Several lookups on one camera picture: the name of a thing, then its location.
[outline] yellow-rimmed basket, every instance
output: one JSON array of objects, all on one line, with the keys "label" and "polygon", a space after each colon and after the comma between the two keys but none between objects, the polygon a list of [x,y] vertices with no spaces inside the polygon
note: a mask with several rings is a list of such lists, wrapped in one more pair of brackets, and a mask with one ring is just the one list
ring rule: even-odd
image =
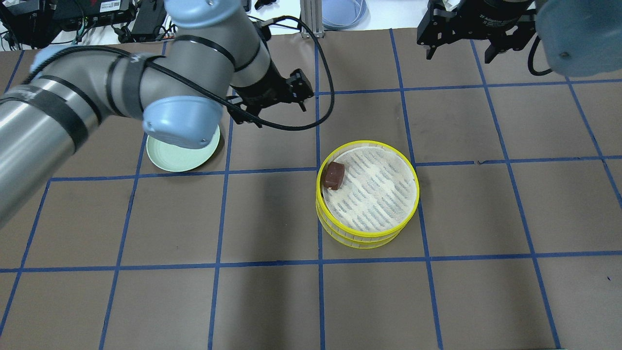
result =
[{"label": "yellow-rimmed basket", "polygon": [[[332,161],[334,161],[337,157],[341,156],[343,153],[351,151],[352,149],[359,147],[379,147],[386,151],[390,151],[398,155],[409,167],[412,172],[413,180],[415,181],[415,187],[417,190],[417,194],[415,197],[415,204],[410,212],[410,214],[398,225],[395,227],[381,231],[381,232],[362,232],[359,230],[352,229],[344,224],[342,224],[328,209],[323,195],[322,195],[322,173],[324,172],[325,167]],[[324,227],[324,229],[328,232],[328,234],[333,237],[337,242],[347,245],[349,247],[358,248],[358,249],[371,249],[377,248],[382,245],[389,243],[392,239],[394,239],[398,233],[406,226],[406,224],[410,221],[412,216],[415,214],[417,210],[417,206],[419,205],[419,180],[417,178],[417,174],[415,173],[415,169],[412,167],[411,162],[406,158],[402,153],[400,153],[395,148],[380,143],[377,141],[354,141],[334,150],[331,154],[328,155],[324,163],[322,163],[322,167],[320,167],[320,171],[317,175],[317,180],[315,184],[315,208],[317,211],[318,218],[320,219],[320,223]]]}]

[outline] white label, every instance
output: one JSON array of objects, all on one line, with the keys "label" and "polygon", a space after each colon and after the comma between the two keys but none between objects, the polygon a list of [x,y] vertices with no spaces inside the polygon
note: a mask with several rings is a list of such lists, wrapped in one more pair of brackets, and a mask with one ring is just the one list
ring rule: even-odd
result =
[{"label": "white label", "polygon": [[102,2],[100,12],[117,11],[121,8],[121,0]]}]

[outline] brown object in basket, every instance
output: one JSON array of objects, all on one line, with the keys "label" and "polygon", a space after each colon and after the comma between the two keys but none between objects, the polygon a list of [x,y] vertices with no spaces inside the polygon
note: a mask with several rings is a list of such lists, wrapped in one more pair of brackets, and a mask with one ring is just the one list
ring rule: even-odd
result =
[{"label": "brown object in basket", "polygon": [[339,189],[343,182],[343,177],[346,174],[346,166],[341,163],[330,162],[326,171],[324,172],[324,178],[322,184],[324,187],[332,190]]}]

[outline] metal post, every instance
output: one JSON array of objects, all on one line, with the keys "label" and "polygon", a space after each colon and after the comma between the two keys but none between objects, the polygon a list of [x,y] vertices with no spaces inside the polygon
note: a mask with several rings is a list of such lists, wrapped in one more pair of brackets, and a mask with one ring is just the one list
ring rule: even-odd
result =
[{"label": "metal post", "polygon": [[[316,37],[324,37],[322,24],[322,0],[300,0],[300,19],[313,31]],[[309,33],[301,30],[302,37],[309,38]]]}]

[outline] white mesh fabric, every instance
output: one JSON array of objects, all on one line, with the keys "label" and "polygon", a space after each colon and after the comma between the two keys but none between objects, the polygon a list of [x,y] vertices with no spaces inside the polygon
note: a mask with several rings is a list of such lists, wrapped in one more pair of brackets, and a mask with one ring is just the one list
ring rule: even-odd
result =
[{"label": "white mesh fabric", "polygon": [[380,147],[359,147],[337,157],[345,165],[339,190],[323,187],[324,201],[342,224],[361,232],[394,228],[411,213],[417,185],[406,162]]}]

